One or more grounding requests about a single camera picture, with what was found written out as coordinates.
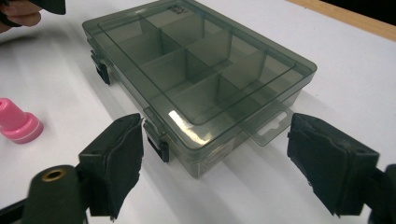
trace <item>dark object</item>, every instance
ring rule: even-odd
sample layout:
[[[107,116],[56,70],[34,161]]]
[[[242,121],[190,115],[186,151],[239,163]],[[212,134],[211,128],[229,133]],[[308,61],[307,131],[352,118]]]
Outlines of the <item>dark object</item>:
[[[396,25],[395,0],[321,0],[361,15]]]
[[[22,217],[26,200],[19,201],[0,210],[0,223],[13,223]]]
[[[58,14],[58,15],[66,14],[66,5],[64,0],[30,0],[30,2],[53,14]],[[9,6],[9,0],[0,0],[0,4]],[[7,19],[7,16],[2,12],[0,12],[0,22],[2,22],[7,26],[12,26],[12,27],[20,26],[15,22],[9,21]]]
[[[156,146],[149,137],[148,142],[155,152],[157,152],[163,162],[169,162],[169,146],[166,142],[161,142],[159,146]]]
[[[101,77],[107,85],[110,85],[110,77],[108,76],[107,66],[100,62],[100,59],[93,50],[91,50],[91,54],[91,58],[96,65],[96,72],[99,74],[99,77]]]
[[[0,223],[87,223],[88,207],[92,216],[114,220],[139,179],[142,157],[140,115],[117,119],[79,154],[76,168],[61,165],[37,174],[28,198],[1,210]]]
[[[379,171],[376,151],[307,115],[293,115],[289,139],[288,156],[332,214],[356,216],[366,203],[371,223],[396,223],[396,165]]]

